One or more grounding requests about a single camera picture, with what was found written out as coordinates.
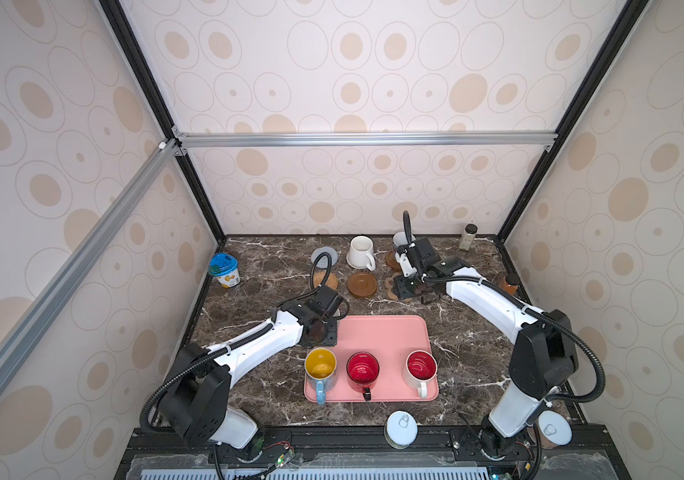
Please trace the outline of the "light blue fabric coaster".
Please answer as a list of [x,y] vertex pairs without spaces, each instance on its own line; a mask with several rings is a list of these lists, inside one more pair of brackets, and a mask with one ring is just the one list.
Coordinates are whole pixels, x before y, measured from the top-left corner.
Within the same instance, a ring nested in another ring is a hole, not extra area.
[[328,266],[334,267],[338,263],[338,260],[338,252],[330,246],[317,248],[311,254],[311,263],[318,269],[326,269]]

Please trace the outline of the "light blue mug white inside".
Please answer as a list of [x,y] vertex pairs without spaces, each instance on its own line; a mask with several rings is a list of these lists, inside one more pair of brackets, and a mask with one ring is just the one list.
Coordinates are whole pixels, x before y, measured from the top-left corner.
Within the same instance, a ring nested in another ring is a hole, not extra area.
[[407,246],[411,242],[410,238],[408,237],[408,235],[406,234],[405,231],[400,231],[400,232],[395,233],[393,235],[392,240],[393,240],[393,245],[394,245],[395,249],[398,249],[399,247],[402,247],[402,246]]

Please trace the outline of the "white mug red inside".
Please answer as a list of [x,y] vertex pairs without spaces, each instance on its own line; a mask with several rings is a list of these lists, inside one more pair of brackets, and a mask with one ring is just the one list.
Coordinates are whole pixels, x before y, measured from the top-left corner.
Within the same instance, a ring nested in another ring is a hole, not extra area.
[[429,384],[437,375],[437,361],[425,350],[415,350],[408,354],[403,369],[406,384],[420,399],[427,399]]

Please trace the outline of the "paw shaped wooden coaster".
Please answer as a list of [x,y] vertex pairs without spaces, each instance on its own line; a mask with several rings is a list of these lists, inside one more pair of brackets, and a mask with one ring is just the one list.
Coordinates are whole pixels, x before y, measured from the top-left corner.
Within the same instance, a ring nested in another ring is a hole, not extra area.
[[397,301],[399,299],[399,296],[397,294],[395,279],[396,279],[396,275],[387,277],[384,281],[386,296],[391,301]]

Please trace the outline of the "brown wooden round coaster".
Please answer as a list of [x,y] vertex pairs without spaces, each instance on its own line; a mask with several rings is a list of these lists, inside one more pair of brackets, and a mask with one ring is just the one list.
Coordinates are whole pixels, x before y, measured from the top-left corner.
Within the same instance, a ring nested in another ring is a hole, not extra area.
[[397,259],[397,255],[396,255],[395,251],[389,251],[387,253],[387,255],[385,257],[385,263],[390,269],[392,269],[394,271],[400,271],[401,270],[401,266],[400,266],[400,263]]

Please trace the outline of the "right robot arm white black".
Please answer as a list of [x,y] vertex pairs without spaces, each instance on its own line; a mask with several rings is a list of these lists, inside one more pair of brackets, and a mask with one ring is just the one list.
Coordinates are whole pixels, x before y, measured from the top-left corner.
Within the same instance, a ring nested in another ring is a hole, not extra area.
[[[566,314],[532,306],[472,267],[451,268],[442,262],[428,272],[396,276],[394,289],[400,299],[429,292],[445,294],[480,314],[512,342],[511,383],[499,403],[484,417],[477,434],[480,450],[491,460],[503,459],[519,434],[534,424],[548,404],[589,403],[605,391],[606,372],[601,360],[573,332]],[[592,364],[595,386],[586,394],[568,395],[559,387],[578,370],[578,351]]]

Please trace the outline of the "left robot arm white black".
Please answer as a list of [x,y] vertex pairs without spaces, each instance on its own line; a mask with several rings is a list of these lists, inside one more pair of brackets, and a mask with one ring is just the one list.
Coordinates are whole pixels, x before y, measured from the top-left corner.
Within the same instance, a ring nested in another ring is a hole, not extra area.
[[334,346],[336,326],[349,302],[291,301],[275,308],[258,326],[221,344],[182,349],[160,387],[139,414],[149,434],[177,436],[188,446],[221,443],[236,450],[259,449],[257,422],[229,405],[230,391],[240,379],[273,355],[296,345]]

